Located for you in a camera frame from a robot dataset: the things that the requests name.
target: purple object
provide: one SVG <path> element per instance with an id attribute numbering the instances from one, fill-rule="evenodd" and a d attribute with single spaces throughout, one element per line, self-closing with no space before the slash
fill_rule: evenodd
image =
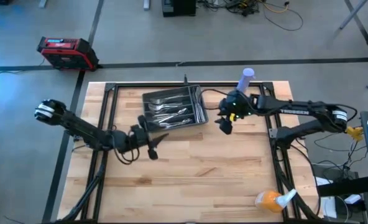
<path id="1" fill-rule="evenodd" d="M 255 79 L 254 71 L 251 68 L 245 68 L 242 74 L 241 79 L 239 80 L 238 85 L 236 86 L 236 89 L 245 93 L 247 87 L 249 86 L 249 82 Z"/>

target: wooden table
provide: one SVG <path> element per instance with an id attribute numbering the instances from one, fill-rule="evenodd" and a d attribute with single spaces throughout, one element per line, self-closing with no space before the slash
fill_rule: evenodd
<path id="1" fill-rule="evenodd" d="M 81 117 L 94 125 L 98 123 L 104 86 L 103 82 L 88 85 Z M 292 99 L 288 82 L 274 82 L 274 88 L 278 99 Z M 120 88 L 117 128 L 128 131 L 130 125 L 136 124 L 142 114 L 142 94 L 160 89 Z M 259 91 L 249 87 L 249 93 Z M 207 107 L 215 107 L 224 96 L 207 91 L 203 97 Z M 151 161 L 142 148 L 139 160 L 125 166 L 111 151 L 99 222 L 282 221 L 281 213 L 264 213 L 254 206 L 258 193 L 277 188 L 265 119 L 250 116 L 239 120 L 227 136 L 213 122 L 218 118 L 216 114 L 217 111 L 208 111 L 207 124 L 170 131 L 157 149 L 157 161 Z M 282 126 L 299 124 L 297 116 L 280 117 Z M 296 142 L 294 145 L 305 152 Z M 296 188 L 310 208 L 316 210 L 318 197 L 310 165 L 298 151 L 288 153 Z M 85 191 L 91 154 L 87 148 L 72 154 L 58 218 L 64 217 Z M 95 192 L 92 197 L 89 217 Z"/>

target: cutlery tray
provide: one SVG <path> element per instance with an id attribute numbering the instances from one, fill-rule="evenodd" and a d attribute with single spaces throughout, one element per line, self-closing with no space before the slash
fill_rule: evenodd
<path id="1" fill-rule="evenodd" d="M 207 123 L 209 119 L 205 110 L 205 103 L 203 101 L 203 98 L 202 96 L 199 96 L 200 92 L 201 88 L 199 85 L 192 85 L 170 90 L 144 93 L 142 95 L 142 101 L 144 105 L 144 116 L 147 120 L 149 131 L 166 131 Z M 163 100 L 163 102 L 156 103 L 155 100 L 158 99 Z M 158 108 L 155 109 L 157 106 L 169 105 L 171 103 L 180 103 L 181 105 L 174 108 L 162 108 L 160 110 L 158 110 Z M 163 122 L 172 124 L 181 122 L 186 119 L 191 119 L 191 122 L 189 123 L 180 124 L 173 127 L 163 127 L 160 126 L 157 121 L 154 121 L 154 116 L 157 114 L 175 114 L 184 108 L 186 108 L 185 113 L 176 114 L 176 116 L 169 118 L 168 120 Z"/>

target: orange spray bottle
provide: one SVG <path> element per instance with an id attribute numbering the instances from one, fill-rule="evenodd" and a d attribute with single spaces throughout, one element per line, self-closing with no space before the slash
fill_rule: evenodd
<path id="1" fill-rule="evenodd" d="M 259 209 L 278 213 L 289 204 L 296 194 L 296 189 L 292 189 L 285 195 L 281 195 L 274 190 L 266 190 L 256 197 L 255 205 Z"/>

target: red power station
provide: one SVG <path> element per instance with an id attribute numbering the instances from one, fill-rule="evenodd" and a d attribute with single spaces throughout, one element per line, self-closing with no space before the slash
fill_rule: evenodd
<path id="1" fill-rule="evenodd" d="M 37 51 L 56 69 L 95 71 L 98 58 L 89 42 L 83 39 L 61 39 L 42 37 Z"/>

